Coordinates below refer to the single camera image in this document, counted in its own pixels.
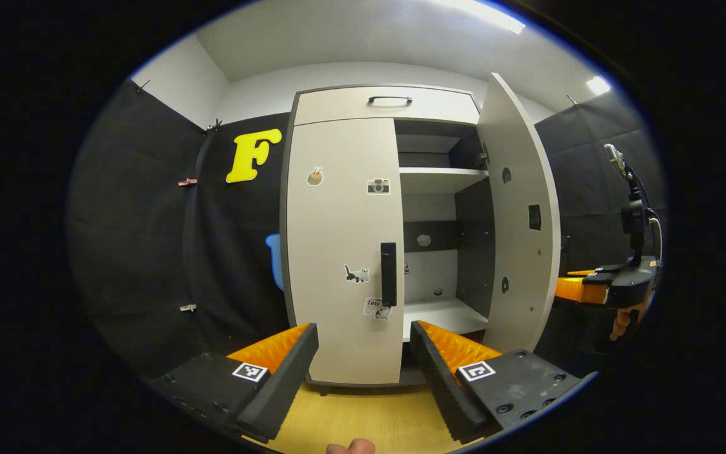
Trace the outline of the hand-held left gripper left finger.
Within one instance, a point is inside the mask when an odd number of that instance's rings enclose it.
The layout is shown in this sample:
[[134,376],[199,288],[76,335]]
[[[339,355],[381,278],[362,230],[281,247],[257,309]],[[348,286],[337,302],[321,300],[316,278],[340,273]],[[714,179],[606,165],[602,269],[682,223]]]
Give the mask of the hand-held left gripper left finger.
[[179,410],[225,436],[277,437],[319,349],[315,323],[228,354],[203,353],[147,380]]

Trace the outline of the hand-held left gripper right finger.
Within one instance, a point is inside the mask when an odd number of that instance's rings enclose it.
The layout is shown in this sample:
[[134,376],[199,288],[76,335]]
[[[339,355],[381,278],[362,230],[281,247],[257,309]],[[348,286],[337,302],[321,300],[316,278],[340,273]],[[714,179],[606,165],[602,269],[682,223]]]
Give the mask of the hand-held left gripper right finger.
[[507,436],[564,404],[585,379],[519,349],[498,352],[429,322],[410,345],[450,436],[462,445]]

